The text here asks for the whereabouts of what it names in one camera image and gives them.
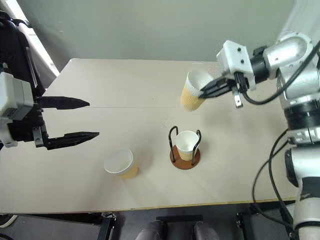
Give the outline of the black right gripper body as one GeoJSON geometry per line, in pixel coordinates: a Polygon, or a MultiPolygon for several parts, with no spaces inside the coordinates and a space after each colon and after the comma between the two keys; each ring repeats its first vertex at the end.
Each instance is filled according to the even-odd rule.
{"type": "Polygon", "coordinates": [[[226,79],[231,90],[236,88],[239,93],[246,93],[249,89],[248,80],[244,76],[244,73],[240,71],[236,71],[233,74],[233,79],[231,77],[226,77],[226,79]]]}

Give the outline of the tan ribbed paper cup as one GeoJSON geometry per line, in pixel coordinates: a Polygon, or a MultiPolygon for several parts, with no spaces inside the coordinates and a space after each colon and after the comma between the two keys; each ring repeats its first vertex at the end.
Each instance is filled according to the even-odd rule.
{"type": "Polygon", "coordinates": [[[138,165],[130,149],[122,148],[108,155],[103,162],[104,170],[123,179],[132,179],[138,174],[138,165]]]}
{"type": "Polygon", "coordinates": [[[194,151],[199,147],[200,133],[186,130],[180,132],[175,138],[175,145],[180,158],[184,161],[192,161],[194,151]]]}
{"type": "Polygon", "coordinates": [[[197,110],[205,101],[200,98],[204,92],[201,89],[213,80],[207,71],[192,70],[187,73],[184,87],[180,96],[180,104],[185,111],[197,110]]]}

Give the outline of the black and white sneaker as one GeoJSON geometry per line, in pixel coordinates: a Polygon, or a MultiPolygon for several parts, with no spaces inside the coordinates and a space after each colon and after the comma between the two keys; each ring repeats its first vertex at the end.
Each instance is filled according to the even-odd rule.
{"type": "Polygon", "coordinates": [[[6,228],[10,226],[16,219],[15,214],[0,214],[0,228],[6,228]]]}

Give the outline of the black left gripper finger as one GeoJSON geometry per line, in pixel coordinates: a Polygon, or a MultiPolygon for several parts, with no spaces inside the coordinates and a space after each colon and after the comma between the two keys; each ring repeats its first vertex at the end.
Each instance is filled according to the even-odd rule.
{"type": "Polygon", "coordinates": [[[99,134],[99,132],[81,131],[66,133],[62,137],[49,138],[47,140],[47,150],[55,150],[60,148],[76,146],[86,141],[92,140],[99,134]]]}
{"type": "Polygon", "coordinates": [[[36,101],[42,109],[73,110],[90,106],[87,101],[65,96],[41,96],[36,101]]]}

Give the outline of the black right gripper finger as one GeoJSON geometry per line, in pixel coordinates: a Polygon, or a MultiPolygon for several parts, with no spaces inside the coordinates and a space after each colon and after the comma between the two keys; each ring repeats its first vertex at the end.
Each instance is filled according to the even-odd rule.
{"type": "Polygon", "coordinates": [[[213,79],[212,81],[210,81],[209,83],[207,83],[204,87],[202,87],[200,90],[202,92],[209,90],[211,88],[214,87],[224,87],[228,85],[227,79],[226,77],[218,77],[216,79],[213,79]]]}
{"type": "Polygon", "coordinates": [[[205,90],[200,96],[200,99],[211,99],[211,98],[217,98],[220,97],[226,93],[229,93],[232,91],[232,86],[225,85],[222,87],[213,87],[211,89],[205,90]]]}

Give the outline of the wooden cup holder stand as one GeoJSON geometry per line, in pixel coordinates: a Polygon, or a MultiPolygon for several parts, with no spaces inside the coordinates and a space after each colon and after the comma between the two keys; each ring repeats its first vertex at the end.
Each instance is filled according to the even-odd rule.
{"type": "Polygon", "coordinates": [[[184,161],[180,158],[179,153],[178,153],[178,149],[176,147],[176,136],[180,133],[179,129],[175,125],[169,130],[169,133],[168,133],[168,142],[169,142],[169,148],[170,148],[169,157],[170,157],[171,163],[176,168],[178,168],[180,170],[190,170],[190,169],[194,168],[200,162],[201,153],[199,150],[199,146],[200,146],[200,143],[202,140],[202,134],[199,129],[197,131],[200,133],[200,140],[199,140],[198,149],[197,149],[197,151],[195,151],[196,147],[194,147],[194,149],[193,149],[194,150],[193,151],[193,160],[184,161]]]}

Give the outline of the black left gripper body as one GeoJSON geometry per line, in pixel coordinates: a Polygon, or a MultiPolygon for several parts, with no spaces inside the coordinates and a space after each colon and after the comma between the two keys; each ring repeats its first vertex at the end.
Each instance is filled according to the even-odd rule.
{"type": "Polygon", "coordinates": [[[42,115],[47,103],[47,97],[37,97],[32,109],[22,120],[13,120],[12,123],[8,124],[13,140],[17,142],[34,142],[37,148],[48,147],[49,135],[42,115]]]}

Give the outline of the black table frame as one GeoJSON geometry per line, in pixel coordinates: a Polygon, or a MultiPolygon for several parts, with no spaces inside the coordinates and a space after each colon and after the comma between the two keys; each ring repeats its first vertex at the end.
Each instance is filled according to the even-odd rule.
{"type": "Polygon", "coordinates": [[[99,213],[21,214],[13,226],[14,240],[134,240],[155,220],[164,224],[167,240],[191,240],[198,221],[212,223],[223,240],[287,240],[289,231],[259,212],[286,220],[276,201],[125,210],[99,213]]]}

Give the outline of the silver metal wrist bracket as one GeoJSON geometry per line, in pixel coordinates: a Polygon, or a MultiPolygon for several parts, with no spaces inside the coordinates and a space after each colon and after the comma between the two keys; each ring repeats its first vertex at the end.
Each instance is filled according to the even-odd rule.
{"type": "Polygon", "coordinates": [[[243,103],[242,103],[242,100],[241,100],[241,94],[240,94],[240,92],[239,92],[239,90],[237,89],[236,86],[234,86],[232,88],[232,95],[233,95],[233,98],[234,98],[235,107],[237,109],[242,108],[243,107],[243,103]]]}

